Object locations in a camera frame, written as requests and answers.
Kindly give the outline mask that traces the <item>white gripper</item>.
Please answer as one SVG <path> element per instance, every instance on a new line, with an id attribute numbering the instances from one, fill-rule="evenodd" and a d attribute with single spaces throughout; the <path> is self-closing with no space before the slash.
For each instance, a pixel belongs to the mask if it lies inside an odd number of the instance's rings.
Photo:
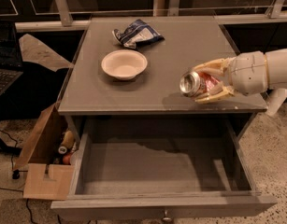
<path id="1" fill-rule="evenodd" d="M 215 59 L 193 68 L 197 73 L 206 73 L 214 77 L 224 77 L 227 70 L 229 84 L 233 88 L 222 86 L 216 91 L 203 89 L 194 101 L 198 104 L 208 104 L 232 97 L 235 91 L 243 95 L 253 95 L 268 88 L 266 60 L 261 51 L 241 53 L 236 58 Z"/>

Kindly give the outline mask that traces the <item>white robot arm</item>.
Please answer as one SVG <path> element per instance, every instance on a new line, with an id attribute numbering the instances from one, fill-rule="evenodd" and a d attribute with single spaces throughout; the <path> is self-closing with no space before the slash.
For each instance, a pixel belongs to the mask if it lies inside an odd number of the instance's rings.
<path id="1" fill-rule="evenodd" d="M 215 94 L 211 91 L 200 94 L 194 100 L 207 104 L 239 94 L 248 96 L 267 90 L 287 89 L 287 49 L 263 53 L 245 52 L 231 58 L 221 58 L 201 63 L 195 72 L 214 77 L 228 76 L 228 86 L 218 85 Z"/>

